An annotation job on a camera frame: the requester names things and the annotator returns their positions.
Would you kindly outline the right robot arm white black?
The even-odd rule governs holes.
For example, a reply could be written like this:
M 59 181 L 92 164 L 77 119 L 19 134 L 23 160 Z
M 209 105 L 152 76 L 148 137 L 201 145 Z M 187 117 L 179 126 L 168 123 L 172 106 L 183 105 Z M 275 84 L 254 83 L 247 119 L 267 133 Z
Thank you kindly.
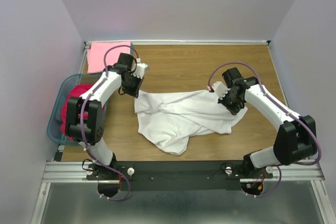
M 249 103 L 256 108 L 277 131 L 274 144 L 243 157 L 238 172 L 252 178 L 268 166 L 291 165 L 315 155 L 316 123 L 309 116 L 290 110 L 276 99 L 257 77 L 244 78 L 237 68 L 223 74 L 223 81 L 212 84 L 217 102 L 232 115 L 237 115 Z

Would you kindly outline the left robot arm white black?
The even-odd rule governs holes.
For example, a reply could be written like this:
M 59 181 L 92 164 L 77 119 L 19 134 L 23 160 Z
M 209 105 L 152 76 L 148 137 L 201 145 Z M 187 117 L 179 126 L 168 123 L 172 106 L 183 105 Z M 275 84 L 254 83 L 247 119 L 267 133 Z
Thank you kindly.
M 103 140 L 103 106 L 115 91 L 137 98 L 149 66 L 140 58 L 125 53 L 121 53 L 111 66 L 107 65 L 106 56 L 103 63 L 104 70 L 98 81 L 81 96 L 69 98 L 65 131 L 99 166 L 98 173 L 104 179 L 112 179 L 116 174 L 123 175 L 117 170 L 115 154 Z

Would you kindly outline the white t-shirt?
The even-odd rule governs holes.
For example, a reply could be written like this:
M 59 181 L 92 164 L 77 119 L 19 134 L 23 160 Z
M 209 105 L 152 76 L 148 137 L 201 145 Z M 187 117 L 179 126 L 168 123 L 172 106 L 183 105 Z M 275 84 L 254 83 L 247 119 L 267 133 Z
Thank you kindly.
M 232 115 L 206 90 L 177 93 L 139 92 L 134 101 L 138 133 L 163 152 L 180 156 L 191 136 L 231 134 L 248 111 Z

